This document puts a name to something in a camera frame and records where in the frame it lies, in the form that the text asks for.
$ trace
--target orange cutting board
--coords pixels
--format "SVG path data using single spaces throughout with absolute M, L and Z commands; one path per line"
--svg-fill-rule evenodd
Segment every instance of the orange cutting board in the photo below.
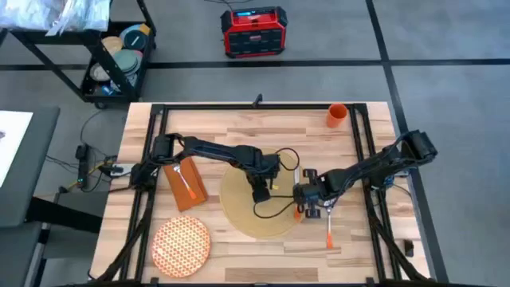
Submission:
M 207 200 L 206 188 L 204 187 L 202 177 L 200 177 L 192 158 L 186 158 L 181 161 L 181 173 L 184 179 L 188 182 L 191 190 L 196 194 L 195 199 L 191 198 L 190 192 L 187 190 L 181 176 L 179 173 L 174 171 L 174 166 L 165 166 L 163 167 L 163 170 L 165 171 L 165 175 L 170 183 L 179 211 L 188 210 L 191 207 Z

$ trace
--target metal cart shelf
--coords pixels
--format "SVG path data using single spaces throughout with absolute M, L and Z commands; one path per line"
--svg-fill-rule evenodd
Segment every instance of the metal cart shelf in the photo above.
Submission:
M 42 61 L 49 69 L 51 69 L 57 77 L 77 94 L 84 102 L 94 103 L 96 108 L 106 108 L 108 103 L 131 103 L 138 101 L 141 97 L 142 87 L 145 80 L 145 72 L 147 71 L 147 64 L 151 57 L 151 52 L 155 49 L 155 35 L 156 27 L 151 19 L 151 15 L 147 12 L 147 7 L 143 0 L 136 0 L 140 10 L 143 13 L 145 22 L 112 22 L 108 24 L 108 31 L 99 32 L 95 30 L 85 30 L 83 32 L 64 32 L 60 36 L 46 37 L 44 31 L 30 31 L 30 30 L 11 30 L 10 32 L 15 36 L 30 52 L 32 52 L 39 60 Z M 119 36 L 120 32 L 129 26 L 144 23 L 151 28 L 148 41 L 144 48 L 142 64 L 139 68 L 138 77 L 134 86 L 131 86 L 124 73 L 119 69 L 119 66 L 113 60 L 110 53 L 104 48 L 101 39 L 108 36 Z M 84 78 L 80 87 L 77 87 L 58 66 L 56 66 L 36 45 L 83 45 L 92 54 L 91 60 L 88 63 L 87 70 L 85 71 Z M 106 96 L 100 90 L 100 83 L 94 81 L 90 76 L 90 68 L 95 64 L 100 63 L 105 72 L 110 76 L 121 92 L 117 94 Z

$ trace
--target butcher block tabletop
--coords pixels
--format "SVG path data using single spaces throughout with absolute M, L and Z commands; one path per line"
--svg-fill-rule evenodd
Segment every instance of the butcher block tabletop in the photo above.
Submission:
M 151 105 L 131 104 L 120 145 L 119 163 L 138 163 L 141 160 Z M 380 151 L 395 140 L 390 109 L 386 102 L 367 102 L 366 105 L 375 147 Z M 326 110 L 170 110 L 167 132 L 225 145 L 246 144 L 273 149 L 291 147 L 299 153 L 303 168 L 314 168 L 319 173 L 357 163 L 348 116 L 337 128 L 327 128 L 325 116 Z M 367 155 L 361 116 L 358 122 L 361 123 L 364 154 Z M 159 120 L 155 130 L 157 134 Z M 194 157 L 193 161 L 209 198 L 199 206 L 179 212 L 170 184 L 160 173 L 143 282 L 148 283 L 152 277 L 158 277 L 160 283 L 361 283 L 367 277 L 378 280 L 360 181 L 342 195 L 331 213 L 334 248 L 327 249 L 325 210 L 321 219 L 304 219 L 281 237 L 256 239 L 243 234 L 230 224 L 219 199 L 222 177 L 229 164 L 199 157 Z M 115 179 L 111 188 L 125 187 L 128 180 L 128 177 Z M 429 269 L 413 203 L 406 192 L 409 190 L 407 181 L 396 179 L 395 184 L 401 188 L 392 187 L 386 196 L 395 241 L 400 248 L 403 248 L 404 239 L 413 241 L 414 256 L 409 258 L 410 262 L 428 277 Z M 125 243 L 134 193 L 134 190 L 126 190 L 108 196 L 90 271 L 93 277 L 108 268 Z M 140 216 L 145 202 L 143 198 Z M 189 215 L 204 223 L 210 232 L 211 249 L 205 265 L 197 273 L 174 279 L 156 268 L 151 257 L 151 245 L 158 228 L 179 215 Z M 383 241 L 381 247 L 386 276 L 391 278 L 390 260 Z M 135 246 L 132 251 L 128 278 L 135 275 L 138 250 L 139 247 Z

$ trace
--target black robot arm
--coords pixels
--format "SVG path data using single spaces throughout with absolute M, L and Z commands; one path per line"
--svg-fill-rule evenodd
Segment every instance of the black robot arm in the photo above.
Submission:
M 174 155 L 174 144 L 178 141 L 182 151 Z M 150 156 L 131 170 L 132 186 L 140 186 L 151 181 L 153 171 L 162 165 L 180 163 L 188 156 L 201 156 L 229 163 L 246 173 L 253 188 L 253 201 L 270 199 L 269 189 L 280 171 L 278 154 L 263 155 L 256 147 L 238 145 L 235 147 L 199 140 L 194 136 L 181 136 L 177 133 L 157 136 Z
M 356 180 L 369 178 L 373 187 L 382 187 L 386 177 L 429 163 L 436 155 L 427 134 L 418 130 L 408 132 L 379 153 L 346 169 L 334 169 L 322 175 L 317 175 L 315 170 L 304 170 L 309 183 L 294 186 L 294 200 L 300 211 L 304 210 L 304 204 L 308 204 L 307 217 L 319 217 L 320 213 L 314 212 L 314 205 L 321 206 L 320 202 L 327 201 L 335 204 Z

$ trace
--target wheel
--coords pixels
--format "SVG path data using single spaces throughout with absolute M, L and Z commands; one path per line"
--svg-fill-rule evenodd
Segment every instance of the wheel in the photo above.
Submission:
M 105 103 L 94 103 L 94 107 L 97 109 L 106 109 L 108 106 Z

